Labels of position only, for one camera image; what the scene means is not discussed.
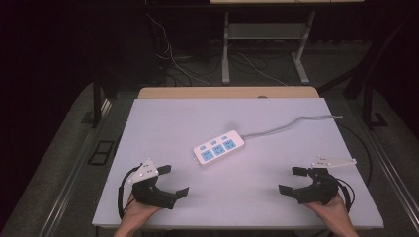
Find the table surface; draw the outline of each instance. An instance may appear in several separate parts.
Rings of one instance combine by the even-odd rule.
[[[194,163],[192,149],[231,129],[251,133],[281,126],[299,116],[328,115],[325,101],[315,93],[312,98],[281,98],[301,91],[315,92],[308,87],[217,89],[230,98],[220,98],[214,88],[146,88],[140,92],[140,99],[132,105],[94,225],[119,225],[118,186],[128,170],[151,158],[157,167],[172,166],[171,173],[159,177],[159,189],[174,193],[190,187],[190,192],[176,202],[173,210],[157,212],[145,228],[323,227],[311,210],[292,197],[280,195],[278,185],[310,185],[310,178],[292,175],[292,166],[308,168],[316,155],[352,158],[333,119],[304,120],[281,132],[245,140],[238,153],[205,168]],[[185,96],[185,90],[202,98]],[[146,99],[155,98],[159,91],[160,97],[172,94],[175,99]],[[261,95],[270,98],[257,99]],[[357,168],[347,166],[329,172],[355,190],[357,200],[350,213],[354,225],[382,227],[382,218]],[[127,198],[129,185],[125,191]]]

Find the white power strip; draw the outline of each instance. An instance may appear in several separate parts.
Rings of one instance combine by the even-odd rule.
[[[194,148],[197,164],[207,166],[228,155],[235,153],[244,146],[244,141],[237,131],[232,130]]]

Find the black cable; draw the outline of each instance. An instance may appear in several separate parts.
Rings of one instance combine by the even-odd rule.
[[[266,43],[264,40],[260,42],[260,39],[256,40],[247,40],[244,41],[244,39],[235,39],[233,43],[231,43],[228,47],[231,47],[231,51],[250,51],[254,49],[254,46],[259,46],[258,51],[263,52],[264,50],[270,51],[269,49],[266,49],[267,45],[271,44],[273,41]]]
[[[175,80],[175,81],[178,81],[180,84],[182,84],[183,86],[186,86],[186,87],[192,87],[193,85],[192,85],[192,78],[189,76],[189,75],[187,75],[187,74],[185,74],[183,71],[181,71],[180,69],[178,69],[178,68],[176,68],[176,67],[173,67],[173,68],[171,68],[172,70],[176,70],[176,71],[178,71],[178,72],[181,72],[181,74],[176,74],[176,75],[174,75],[174,74],[170,74],[169,72],[167,72],[166,74],[169,76],[169,77],[172,77],[172,79],[173,80]],[[183,81],[181,81],[180,79],[178,79],[178,78],[176,78],[176,76],[185,76],[187,79],[188,79],[188,81],[189,81],[189,85],[187,85],[187,84],[185,84]]]
[[[216,64],[216,66],[215,66],[215,68],[214,69],[212,69],[212,70],[210,70],[210,71],[208,71],[208,72],[201,72],[201,73],[197,73],[197,72],[195,72],[195,71],[192,71],[190,68],[187,68],[186,66],[182,66],[182,65],[180,65],[181,63],[183,63],[183,62],[177,62],[178,63],[178,66],[179,67],[182,67],[183,69],[185,69],[185,70],[187,70],[187,71],[189,71],[191,74],[193,74],[194,76],[206,76],[206,75],[211,75],[211,74],[213,74],[215,71],[216,71],[216,69],[218,69],[218,67],[219,67],[219,65],[220,65],[220,63],[221,63],[221,58],[217,61],[217,64]]]
[[[210,51],[208,52],[208,55],[190,55],[190,56],[183,56],[183,57],[176,57],[173,58],[176,59],[178,63],[190,63],[190,62],[200,62],[200,61],[206,61],[208,59],[211,59],[213,57],[222,57],[222,51],[216,50],[216,51]]]
[[[176,79],[172,76],[172,75],[167,75],[168,77],[172,78],[173,83],[175,84],[174,87],[177,87],[178,85],[176,84]]]
[[[257,71],[255,71],[255,68],[250,67],[248,65],[246,65],[246,67],[252,68],[252,71],[244,71],[243,69],[239,68],[237,66],[237,63],[240,63],[237,61],[237,59],[235,59],[234,57],[228,57],[228,62],[231,66],[233,66],[237,71],[245,73],[245,74],[249,74],[249,75],[254,75],[254,74],[258,74]]]
[[[198,74],[198,73],[195,73],[195,72],[191,71],[191,69],[187,69],[187,70],[189,70],[190,72],[192,72],[192,73],[188,74],[188,73],[187,73],[184,69],[182,69],[182,67],[181,67],[181,66],[179,66],[179,65],[176,65],[176,67],[172,67],[171,69],[173,69],[173,70],[177,70],[177,71],[182,72],[183,74],[185,74],[185,76],[187,76],[187,77],[188,77],[188,79],[189,79],[189,81],[190,81],[190,85],[191,85],[191,86],[192,86],[192,79],[194,79],[195,81],[197,81],[197,82],[199,82],[199,83],[206,83],[208,86],[212,86],[212,82],[211,82],[211,80],[210,80],[208,77],[206,77],[204,74],[200,75],[200,74]]]
[[[129,175],[137,171],[139,167],[141,166],[142,166],[142,163],[138,167],[132,168],[132,170],[126,173],[126,176],[123,178],[123,181],[121,182],[121,185],[118,188],[118,213],[120,214],[121,219],[124,216],[124,209],[123,209],[124,184],[126,183],[126,179],[129,177]]]
[[[265,61],[273,60],[273,59],[283,59],[285,62],[289,62],[289,60],[288,60],[289,55],[287,53],[285,53],[285,54],[275,54],[275,55],[271,55],[271,56],[260,56],[260,55],[258,55],[258,58],[260,58],[261,60],[265,60]]]
[[[199,82],[202,82],[202,83],[206,83],[208,86],[212,86],[212,82],[209,80],[209,79],[207,79],[207,78],[205,78],[205,80],[204,81],[202,81],[202,80],[199,80],[198,78],[195,78],[194,76],[191,76],[191,75],[189,75],[187,72],[185,72],[184,71],[184,69],[182,69],[182,67],[181,66],[179,66],[179,64],[176,62],[176,60],[175,60],[175,57],[174,57],[174,55],[173,55],[173,47],[172,47],[172,45],[170,44],[170,42],[169,42],[169,40],[167,39],[167,35],[166,35],[166,29],[160,24],[160,23],[158,23],[157,21],[155,21],[150,15],[148,15],[148,14],[146,14],[146,16],[155,24],[155,25],[157,25],[161,30],[163,30],[163,35],[164,35],[164,39],[166,40],[166,42],[167,42],[167,49],[166,49],[166,51],[164,52],[164,54],[166,54],[166,53],[169,53],[168,54],[168,60],[170,60],[172,63],[173,63],[173,65],[175,65],[176,67],[178,67],[179,68],[179,70],[180,71],[182,71],[183,73],[185,73],[190,79],[195,79],[195,80],[197,80],[197,81],[199,81]]]
[[[258,69],[260,71],[265,70],[265,69],[268,68],[268,62],[264,58],[262,58],[261,56],[258,56],[258,55],[244,55],[243,53],[237,53],[237,54],[239,56],[241,56],[242,58],[246,59],[245,62],[247,62],[247,64],[249,63],[247,60],[250,60],[251,58],[253,58],[253,59],[259,59],[264,64],[263,67],[258,67],[258,66],[256,66],[255,63],[252,62],[252,64],[253,64],[252,65],[252,68]]]
[[[352,131],[347,126],[345,126],[345,125],[343,125],[343,124],[341,124],[339,122],[336,122],[336,124],[338,126],[340,126],[340,127],[345,128],[347,131],[349,131],[351,134],[353,134],[361,142],[361,144],[363,145],[365,151],[367,152],[367,156],[368,156],[368,160],[369,160],[369,173],[368,173],[368,177],[367,177],[367,180],[366,180],[366,186],[369,186],[370,185],[370,182],[371,182],[371,177],[373,175],[373,159],[371,157],[371,153],[370,153],[370,151],[369,151],[366,143],[361,139],[361,137],[359,135],[357,135],[354,131]]]
[[[260,57],[259,57],[259,59],[263,62],[264,66],[259,67],[259,66],[255,65],[255,63],[254,63],[254,62],[252,62],[252,64],[250,64],[247,60],[240,61],[240,60],[238,60],[238,59],[234,58],[234,56],[240,56],[240,58],[244,58],[244,59],[246,59],[246,57],[247,57],[247,58],[249,58],[249,57],[253,57],[253,58],[255,58],[255,56],[244,56],[244,55],[240,55],[239,53],[234,53],[234,54],[230,53],[230,56],[228,57],[228,61],[236,62],[236,63],[238,63],[238,64],[240,64],[240,65],[242,65],[242,66],[244,66],[244,67],[247,67],[247,68],[252,69],[252,71],[254,71],[255,69],[256,69],[256,70],[259,70],[259,71],[262,71],[262,70],[265,70],[265,69],[267,69],[267,68],[268,68],[268,62],[266,62],[266,60],[265,60],[265,59],[263,59],[263,58],[260,58]],[[237,70],[239,70],[239,71],[243,72],[243,70],[242,70],[242,69],[238,69],[238,68],[237,68],[237,66],[235,66],[235,65],[234,65],[234,67],[235,67]]]
[[[351,190],[351,192],[352,192],[352,200],[351,200],[351,205],[354,203],[354,201],[355,201],[355,192],[354,192],[354,189],[352,189],[352,187],[348,184],[348,183],[346,183],[345,181],[343,181],[343,180],[341,180],[341,179],[336,179],[337,181],[339,181],[339,182],[342,182],[342,183],[344,183],[346,186],[348,186],[349,187],[349,189]]]
[[[128,206],[135,201],[135,198],[133,198],[132,200],[129,201],[129,203],[126,205],[126,207],[124,208],[124,212],[126,212],[126,209],[128,208]]]
[[[230,55],[231,54],[234,55],[234,54],[237,54],[238,52],[241,52],[241,51],[249,51],[249,50],[252,50],[254,47],[250,47],[250,46],[254,46],[254,45],[257,45],[257,44],[259,44],[259,43],[250,43],[250,45],[247,47],[247,49],[243,49],[243,48],[237,48],[237,44],[236,43],[232,43],[230,45],[230,46],[232,46],[232,49],[229,51],[229,54]],[[270,48],[266,49],[264,47],[259,47],[259,49],[258,49],[257,52],[258,52],[257,54],[264,54],[264,53],[271,54],[273,51]],[[260,55],[257,55],[256,56],[254,54],[251,54],[251,55],[249,55],[247,57],[255,57],[255,58],[259,58],[261,60],[267,60],[267,59],[276,59],[276,58],[286,58],[286,59],[289,59],[290,56],[289,56],[288,53],[280,53],[280,54],[275,53],[275,56],[269,56],[269,57],[262,57]]]

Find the human hand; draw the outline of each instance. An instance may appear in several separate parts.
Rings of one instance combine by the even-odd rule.
[[[144,205],[134,200],[133,194],[129,195],[126,213],[114,237],[133,236],[135,231],[141,228],[145,222],[161,207]]]
[[[352,225],[345,203],[339,194],[329,203],[322,205],[320,201],[306,203],[305,206],[314,210],[317,216],[335,235],[339,237],[358,237],[357,231]]]

